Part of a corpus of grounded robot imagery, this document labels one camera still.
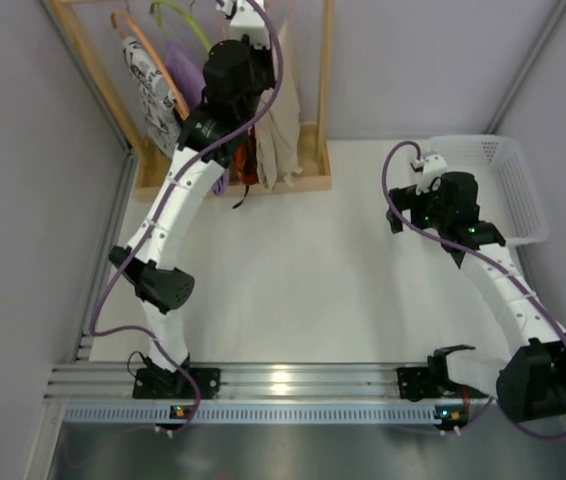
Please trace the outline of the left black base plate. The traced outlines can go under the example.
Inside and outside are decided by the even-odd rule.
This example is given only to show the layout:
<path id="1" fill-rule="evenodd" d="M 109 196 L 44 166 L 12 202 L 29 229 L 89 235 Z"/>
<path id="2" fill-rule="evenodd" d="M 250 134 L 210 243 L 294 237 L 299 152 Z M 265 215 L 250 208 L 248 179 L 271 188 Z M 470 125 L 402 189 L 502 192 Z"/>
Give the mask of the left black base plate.
<path id="1" fill-rule="evenodd" d="M 218 393 L 221 385 L 220 369 L 190 367 L 187 372 L 198 387 L 202 400 L 212 399 Z M 152 365 L 136 372 L 132 397 L 144 400 L 194 400 L 196 392 L 182 373 Z"/>

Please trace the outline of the aluminium mounting rail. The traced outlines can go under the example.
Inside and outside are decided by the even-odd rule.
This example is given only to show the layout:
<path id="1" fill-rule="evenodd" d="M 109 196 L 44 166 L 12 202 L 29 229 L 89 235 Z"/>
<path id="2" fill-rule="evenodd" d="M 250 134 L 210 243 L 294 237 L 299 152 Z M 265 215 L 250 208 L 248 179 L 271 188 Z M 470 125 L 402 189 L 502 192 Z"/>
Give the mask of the aluminium mounting rail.
<path id="1" fill-rule="evenodd" d="M 132 399 L 140 362 L 79 362 L 52 368 L 44 390 L 49 400 Z M 221 385 L 208 400 L 311 401 L 311 400 L 399 400 L 396 370 L 425 367 L 420 364 L 201 364 L 193 368 L 218 368 Z M 440 391 L 439 398 L 459 398 L 458 393 Z"/>

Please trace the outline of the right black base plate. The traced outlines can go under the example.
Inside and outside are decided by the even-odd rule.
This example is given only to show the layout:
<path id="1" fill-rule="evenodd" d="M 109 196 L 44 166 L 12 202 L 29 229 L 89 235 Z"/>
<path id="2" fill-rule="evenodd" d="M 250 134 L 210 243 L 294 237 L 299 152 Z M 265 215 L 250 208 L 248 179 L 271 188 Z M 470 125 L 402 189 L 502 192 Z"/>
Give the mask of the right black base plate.
<path id="1" fill-rule="evenodd" d="M 396 370 L 400 398 L 412 402 L 440 397 L 428 367 L 400 367 Z"/>

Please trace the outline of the wooden clothes rack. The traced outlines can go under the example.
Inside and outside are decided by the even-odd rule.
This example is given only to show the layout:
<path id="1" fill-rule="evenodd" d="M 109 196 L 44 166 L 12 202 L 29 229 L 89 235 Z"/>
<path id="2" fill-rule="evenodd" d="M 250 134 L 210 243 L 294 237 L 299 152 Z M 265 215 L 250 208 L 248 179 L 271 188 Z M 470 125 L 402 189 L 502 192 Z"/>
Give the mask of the wooden clothes rack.
<path id="1" fill-rule="evenodd" d="M 157 196 L 161 183 L 168 172 L 169 161 L 150 143 L 137 128 L 126 103 L 112 81 L 90 35 L 74 11 L 74 1 L 46 1 L 69 45 L 78 55 L 79 66 L 84 68 L 89 81 L 97 91 L 97 98 L 105 104 L 115 125 L 122 132 L 124 145 L 136 155 L 139 167 L 134 187 L 141 202 L 151 202 Z M 335 3 L 322 3 L 322 32 L 317 119 L 301 125 L 298 154 L 303 172 L 296 176 L 291 186 L 280 180 L 269 190 L 260 185 L 251 187 L 256 195 L 269 193 L 300 193 L 327 191 L 332 187 L 332 173 L 327 147 L 327 110 L 332 59 L 332 39 Z"/>

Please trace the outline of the beige trousers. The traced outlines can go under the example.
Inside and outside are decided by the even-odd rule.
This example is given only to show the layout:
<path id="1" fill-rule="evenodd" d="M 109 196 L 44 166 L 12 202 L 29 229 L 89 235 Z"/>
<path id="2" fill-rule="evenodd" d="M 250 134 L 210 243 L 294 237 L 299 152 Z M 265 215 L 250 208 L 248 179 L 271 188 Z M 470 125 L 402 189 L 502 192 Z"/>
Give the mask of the beige trousers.
<path id="1" fill-rule="evenodd" d="M 294 176 L 302 173 L 298 156 L 298 64 L 288 20 L 279 31 L 279 41 L 283 58 L 282 86 L 272 107 L 255 126 L 258 181 L 269 191 L 279 180 L 292 186 Z"/>

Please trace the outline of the black white patterned garment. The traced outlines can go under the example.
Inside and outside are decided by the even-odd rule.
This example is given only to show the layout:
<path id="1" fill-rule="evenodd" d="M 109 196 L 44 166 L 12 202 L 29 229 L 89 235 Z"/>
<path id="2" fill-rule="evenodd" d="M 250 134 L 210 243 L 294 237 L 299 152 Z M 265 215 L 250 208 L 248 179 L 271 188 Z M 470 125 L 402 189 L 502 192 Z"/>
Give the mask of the black white patterned garment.
<path id="1" fill-rule="evenodd" d="M 125 64 L 138 91 L 148 135 L 165 155 L 167 128 L 163 122 L 164 117 L 161 114 L 160 103 L 164 98 L 164 92 L 169 89 L 168 85 L 144 47 L 135 37 L 126 36 L 122 40 L 122 46 Z M 174 106 L 170 107 L 170 110 L 173 111 L 178 120 L 181 120 Z M 175 148 L 185 120 L 182 121 Z"/>

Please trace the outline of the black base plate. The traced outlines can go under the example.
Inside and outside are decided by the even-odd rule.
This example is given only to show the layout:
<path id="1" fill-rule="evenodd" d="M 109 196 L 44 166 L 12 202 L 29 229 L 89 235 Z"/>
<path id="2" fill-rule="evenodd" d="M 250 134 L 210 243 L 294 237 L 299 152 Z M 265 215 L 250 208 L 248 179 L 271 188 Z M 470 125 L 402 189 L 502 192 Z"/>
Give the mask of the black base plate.
<path id="1" fill-rule="evenodd" d="M 400 398 L 412 402 L 440 397 L 428 367 L 400 367 L 396 370 Z"/>
<path id="2" fill-rule="evenodd" d="M 198 387 L 202 400 L 212 399 L 218 393 L 221 385 L 220 369 L 190 367 L 187 372 Z M 144 400 L 194 400 L 196 392 L 182 373 L 152 365 L 136 372 L 132 397 Z"/>

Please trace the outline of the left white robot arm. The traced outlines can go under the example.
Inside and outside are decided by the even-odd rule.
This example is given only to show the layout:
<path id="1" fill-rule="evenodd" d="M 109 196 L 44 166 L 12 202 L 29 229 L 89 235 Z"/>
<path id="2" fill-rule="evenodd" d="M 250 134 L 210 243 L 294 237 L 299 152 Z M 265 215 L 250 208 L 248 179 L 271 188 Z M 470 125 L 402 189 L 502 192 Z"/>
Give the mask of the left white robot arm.
<path id="1" fill-rule="evenodd" d="M 133 286 L 152 335 L 135 375 L 136 399 L 192 398 L 191 380 L 219 377 L 213 369 L 188 371 L 180 309 L 195 280 L 178 268 L 178 253 L 202 201 L 247 142 L 262 94 L 275 86 L 272 51 L 247 37 L 222 41 L 212 47 L 203 77 L 202 100 L 183 124 L 148 218 L 125 246 L 109 253 Z"/>

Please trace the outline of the white plastic basket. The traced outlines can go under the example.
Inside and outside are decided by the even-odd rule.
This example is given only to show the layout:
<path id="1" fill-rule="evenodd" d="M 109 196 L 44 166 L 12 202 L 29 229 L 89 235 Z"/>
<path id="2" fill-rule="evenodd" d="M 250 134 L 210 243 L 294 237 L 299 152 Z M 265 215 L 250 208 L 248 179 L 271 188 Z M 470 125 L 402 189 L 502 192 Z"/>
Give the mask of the white plastic basket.
<path id="1" fill-rule="evenodd" d="M 449 169 L 475 176 L 480 218 L 493 223 L 512 247 L 542 243 L 550 228 L 520 145 L 497 135 L 442 135 L 426 150 L 443 156 Z"/>

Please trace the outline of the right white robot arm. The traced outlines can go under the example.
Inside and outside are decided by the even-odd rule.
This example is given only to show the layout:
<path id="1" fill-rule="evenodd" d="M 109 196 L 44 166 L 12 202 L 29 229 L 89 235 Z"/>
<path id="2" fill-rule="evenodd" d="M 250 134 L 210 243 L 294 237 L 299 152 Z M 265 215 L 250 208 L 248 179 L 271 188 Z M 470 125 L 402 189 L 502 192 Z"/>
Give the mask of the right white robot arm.
<path id="1" fill-rule="evenodd" d="M 439 243 L 473 284 L 507 342 L 507 356 L 456 345 L 428 363 L 447 388 L 468 386 L 495 398 L 515 423 L 566 415 L 566 330 L 526 283 L 498 228 L 480 217 L 478 183 L 465 172 L 444 173 L 429 190 L 387 191 L 392 232 L 405 227 Z"/>

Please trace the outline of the green hanger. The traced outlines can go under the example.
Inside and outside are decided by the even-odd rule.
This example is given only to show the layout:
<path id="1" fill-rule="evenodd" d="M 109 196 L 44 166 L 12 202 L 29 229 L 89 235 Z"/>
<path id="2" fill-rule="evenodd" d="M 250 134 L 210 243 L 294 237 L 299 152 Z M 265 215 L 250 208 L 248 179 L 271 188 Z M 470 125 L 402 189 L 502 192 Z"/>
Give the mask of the green hanger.
<path id="1" fill-rule="evenodd" d="M 156 26 L 159 28 L 161 33 L 165 38 L 168 38 L 167 28 L 163 21 L 162 8 L 167 7 L 173 12 L 175 12 L 181 19 L 186 23 L 190 30 L 195 34 L 196 38 L 199 40 L 206 52 L 209 52 L 212 48 L 212 44 L 205 34 L 199 23 L 193 16 L 191 10 L 185 10 L 180 5 L 176 4 L 174 1 L 168 0 L 155 0 L 151 1 L 149 5 L 148 13 L 153 17 Z"/>

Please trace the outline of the pink wire hanger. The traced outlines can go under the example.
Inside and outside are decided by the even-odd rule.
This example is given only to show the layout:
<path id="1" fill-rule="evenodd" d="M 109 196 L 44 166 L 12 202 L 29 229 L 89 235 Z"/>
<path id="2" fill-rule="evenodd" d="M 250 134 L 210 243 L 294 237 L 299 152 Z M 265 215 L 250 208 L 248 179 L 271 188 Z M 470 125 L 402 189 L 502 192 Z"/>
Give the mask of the pink wire hanger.
<path id="1" fill-rule="evenodd" d="M 289 23 L 295 13 L 296 0 L 265 0 L 264 7 L 268 18 L 277 30 Z"/>

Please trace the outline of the purple garment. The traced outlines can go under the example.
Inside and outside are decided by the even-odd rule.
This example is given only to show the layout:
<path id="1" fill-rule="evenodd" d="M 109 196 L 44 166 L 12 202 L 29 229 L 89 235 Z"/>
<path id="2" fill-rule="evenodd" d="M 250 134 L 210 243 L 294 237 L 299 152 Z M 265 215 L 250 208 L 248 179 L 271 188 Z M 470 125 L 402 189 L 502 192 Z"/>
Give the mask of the purple garment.
<path id="1" fill-rule="evenodd" d="M 185 48 L 175 40 L 169 40 L 167 42 L 164 65 L 188 108 L 193 111 L 194 108 L 201 103 L 202 93 L 205 87 L 201 68 L 190 59 Z M 166 124 L 167 128 L 167 139 L 165 140 L 165 155 L 167 158 L 172 158 L 177 134 L 183 123 L 183 121 L 178 120 L 173 111 L 170 110 L 170 107 L 173 107 L 175 104 L 175 101 L 170 99 L 170 94 L 170 90 L 167 89 L 160 103 L 162 107 L 161 114 L 164 117 L 163 122 Z"/>

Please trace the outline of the orange hanger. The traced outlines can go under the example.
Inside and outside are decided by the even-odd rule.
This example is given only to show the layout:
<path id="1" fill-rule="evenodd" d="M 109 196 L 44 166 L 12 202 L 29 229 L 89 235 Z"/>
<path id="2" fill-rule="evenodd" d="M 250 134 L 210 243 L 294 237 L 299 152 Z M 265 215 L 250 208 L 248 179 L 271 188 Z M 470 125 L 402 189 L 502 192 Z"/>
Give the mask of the orange hanger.
<path id="1" fill-rule="evenodd" d="M 189 109 L 182 93 L 180 92 L 180 90 L 176 86 L 175 82 L 173 81 L 172 76 L 168 72 L 164 62 L 159 57 L 158 53 L 156 52 L 156 50 L 152 46 L 151 42 L 147 39 L 147 37 L 144 35 L 144 33 L 138 27 L 138 25 L 134 22 L 134 20 L 133 20 L 133 18 L 130 14 L 128 14 L 128 13 L 122 11 L 122 10 L 117 9 L 117 10 L 114 10 L 110 14 L 110 23 L 111 23 L 112 28 L 117 32 L 117 34 L 119 35 L 119 37 L 121 39 L 124 39 L 126 37 L 126 35 L 124 34 L 124 32 L 118 26 L 118 20 L 119 19 L 122 19 L 127 24 L 129 29 L 134 34 L 135 38 L 141 43 L 141 45 L 144 47 L 144 49 L 146 50 L 149 57 L 154 62 L 157 70 L 161 73 L 161 75 L 165 79 L 165 82 L 168 85 L 169 91 L 171 92 L 171 94 L 174 98 L 174 109 L 178 113 L 181 120 L 186 120 L 188 118 L 189 114 L 190 114 L 190 109 Z"/>

